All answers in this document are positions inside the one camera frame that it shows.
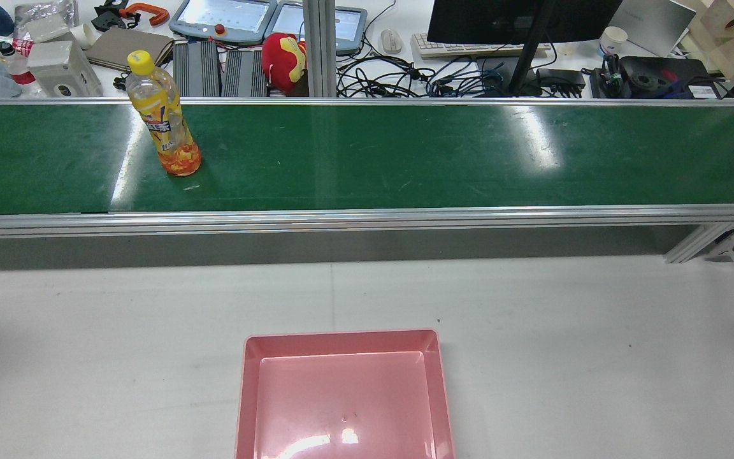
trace keyboard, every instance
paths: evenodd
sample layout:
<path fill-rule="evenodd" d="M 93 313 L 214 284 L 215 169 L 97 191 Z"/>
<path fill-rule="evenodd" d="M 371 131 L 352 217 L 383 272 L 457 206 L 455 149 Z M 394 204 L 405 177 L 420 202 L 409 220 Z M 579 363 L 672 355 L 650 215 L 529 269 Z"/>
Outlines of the keyboard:
<path fill-rule="evenodd" d="M 454 57 L 457 55 L 491 55 L 491 56 L 518 56 L 522 52 L 522 45 L 462 45 L 453 43 L 435 43 L 426 41 L 426 34 L 413 34 L 410 39 L 413 48 L 417 48 L 423 59 L 439 57 Z M 536 50 L 550 50 L 550 43 L 540 43 Z"/>

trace tablet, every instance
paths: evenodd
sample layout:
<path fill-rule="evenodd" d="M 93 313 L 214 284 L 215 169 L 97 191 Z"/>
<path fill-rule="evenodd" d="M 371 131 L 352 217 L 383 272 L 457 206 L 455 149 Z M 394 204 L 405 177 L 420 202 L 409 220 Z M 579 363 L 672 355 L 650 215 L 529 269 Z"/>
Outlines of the tablet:
<path fill-rule="evenodd" d="M 169 28 L 184 37 L 256 45 L 276 9 L 277 0 L 185 0 Z M 225 28 L 222 34 L 216 29 L 219 24 Z"/>
<path fill-rule="evenodd" d="M 367 11 L 360 8 L 336 8 L 336 55 L 356 54 L 361 49 L 361 38 L 364 37 L 364 26 L 367 23 Z M 270 34 L 294 34 L 300 39 L 308 31 L 304 24 L 302 3 L 283 2 L 271 17 L 271 23 L 265 30 Z"/>

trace computer monitor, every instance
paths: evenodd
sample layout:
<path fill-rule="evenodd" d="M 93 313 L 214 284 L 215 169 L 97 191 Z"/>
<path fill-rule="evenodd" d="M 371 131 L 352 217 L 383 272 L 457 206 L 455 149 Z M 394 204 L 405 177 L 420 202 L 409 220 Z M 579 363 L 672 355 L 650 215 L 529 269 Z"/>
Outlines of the computer monitor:
<path fill-rule="evenodd" d="M 439 43 L 522 44 L 508 90 L 521 93 L 543 41 L 599 38 L 622 0 L 436 0 L 426 37 Z"/>

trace yellow bottle cap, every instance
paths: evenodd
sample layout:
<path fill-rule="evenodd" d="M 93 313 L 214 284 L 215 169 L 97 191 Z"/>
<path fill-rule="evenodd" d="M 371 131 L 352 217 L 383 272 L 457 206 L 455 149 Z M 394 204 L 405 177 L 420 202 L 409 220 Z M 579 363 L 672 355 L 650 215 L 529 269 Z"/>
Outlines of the yellow bottle cap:
<path fill-rule="evenodd" d="M 129 69 L 137 75 L 149 75 L 155 69 L 155 63 L 152 62 L 152 56 L 145 50 L 133 50 L 126 56 L 129 62 Z"/>

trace laptop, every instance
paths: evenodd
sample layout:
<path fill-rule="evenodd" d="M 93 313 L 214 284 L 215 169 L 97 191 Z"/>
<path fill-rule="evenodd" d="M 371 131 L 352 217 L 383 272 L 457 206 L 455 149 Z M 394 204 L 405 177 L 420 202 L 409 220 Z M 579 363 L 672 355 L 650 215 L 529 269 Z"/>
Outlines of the laptop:
<path fill-rule="evenodd" d="M 696 12 L 671 0 L 624 0 L 611 25 L 627 39 L 659 57 L 667 57 L 687 34 Z"/>

